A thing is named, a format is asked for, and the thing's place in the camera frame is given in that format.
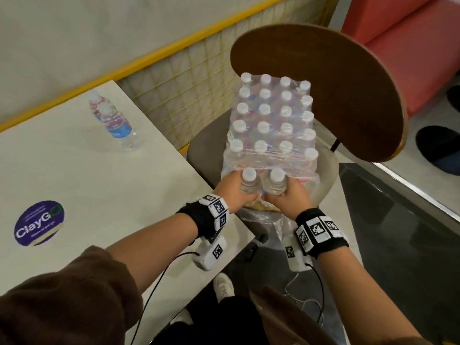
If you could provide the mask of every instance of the forearm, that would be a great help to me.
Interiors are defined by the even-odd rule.
[[[197,235],[195,222],[187,214],[179,213],[121,239],[106,250],[115,260],[126,264],[143,293]]]
[[[318,261],[352,344],[420,337],[348,247],[322,253]]]

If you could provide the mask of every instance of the case of water bottles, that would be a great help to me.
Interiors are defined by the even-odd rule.
[[[286,176],[319,184],[309,81],[243,73],[227,134],[222,177],[243,169],[242,191],[279,195]]]

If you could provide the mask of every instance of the white sneaker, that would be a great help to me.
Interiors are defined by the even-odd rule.
[[[223,272],[221,272],[214,278],[213,285],[214,285],[214,291],[216,292],[218,303],[220,303],[220,301],[223,298],[235,296],[235,290],[233,289],[233,283],[231,282],[231,279]]]
[[[193,319],[192,316],[190,316],[190,313],[186,308],[183,308],[180,313],[177,314],[175,318],[173,318],[170,322],[170,324],[176,323],[176,322],[185,322],[187,324],[193,324]]]

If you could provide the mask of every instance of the bottle cap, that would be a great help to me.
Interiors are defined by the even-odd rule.
[[[313,97],[312,96],[303,96],[300,100],[304,107],[310,107],[313,104]]]
[[[249,98],[251,95],[251,90],[248,87],[241,87],[240,88],[240,97],[241,98]]]
[[[250,73],[241,74],[241,81],[243,81],[243,83],[248,84],[251,82],[251,80],[252,80],[252,75]]]
[[[291,107],[285,105],[281,108],[281,116],[283,117],[289,117],[292,114],[292,109]]]
[[[304,155],[307,158],[307,161],[314,161],[318,158],[318,151],[313,148],[308,148],[305,150]]]
[[[283,154],[289,154],[292,151],[292,143],[287,140],[283,140],[280,143],[280,150]]]
[[[243,170],[243,179],[247,182],[253,182],[257,177],[257,172],[252,167],[247,167]]]
[[[284,122],[281,124],[281,133],[290,135],[292,134],[293,127],[289,122]]]
[[[285,102],[289,102],[292,99],[292,93],[289,91],[283,91],[281,93],[281,99],[283,99]]]
[[[280,85],[283,87],[289,87],[291,85],[291,79],[287,76],[281,77]]]
[[[88,91],[88,100],[91,103],[99,103],[101,101],[101,96],[96,90]]]
[[[246,122],[244,120],[236,120],[233,122],[233,129],[238,133],[243,133],[246,130]]]
[[[254,144],[254,150],[258,154],[264,154],[268,149],[268,144],[265,140],[257,140]]]
[[[249,112],[249,105],[246,103],[238,103],[238,105],[236,106],[236,110],[240,114],[247,114]]]
[[[271,76],[268,75],[268,74],[263,74],[261,77],[260,77],[260,81],[262,84],[264,85],[269,85],[270,82],[271,82]]]
[[[112,107],[109,103],[100,103],[98,105],[98,110],[103,116],[110,116],[113,113]]]
[[[305,123],[310,123],[311,121],[313,121],[314,118],[315,114],[311,111],[304,111],[304,113],[302,114],[302,121],[304,121]]]
[[[257,124],[257,130],[262,134],[268,133],[270,124],[266,121],[260,121],[259,124]]]
[[[268,90],[267,88],[262,88],[259,92],[259,96],[262,98],[262,99],[268,99],[270,98],[271,96],[271,92],[270,90]]]
[[[270,179],[274,183],[281,183],[284,180],[285,176],[286,176],[286,172],[284,172],[284,170],[279,167],[272,168],[270,172]]]
[[[259,112],[261,113],[261,115],[268,115],[271,112],[270,105],[265,103],[261,104],[259,106]]]
[[[243,150],[243,142],[239,139],[233,139],[230,141],[230,150],[234,153],[238,153]]]
[[[313,140],[316,138],[316,132],[311,129],[311,128],[306,128],[304,130],[304,134],[302,135],[302,139],[305,139],[305,140]]]
[[[301,81],[299,85],[299,88],[301,91],[308,91],[310,87],[311,87],[311,83],[310,81],[307,81],[307,80]]]

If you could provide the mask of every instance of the white table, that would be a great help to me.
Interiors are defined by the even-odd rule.
[[[115,82],[97,90],[137,130],[140,150],[123,151],[91,115],[84,95],[0,133],[0,293],[64,267],[90,245],[106,247],[162,220],[211,191]],[[13,234],[18,218],[45,200],[63,206],[60,230],[40,245],[21,246]],[[198,269],[189,255],[171,264],[149,302],[135,344],[148,343],[253,238],[235,215],[222,235],[228,247],[211,271]],[[133,331],[127,332],[128,344]]]

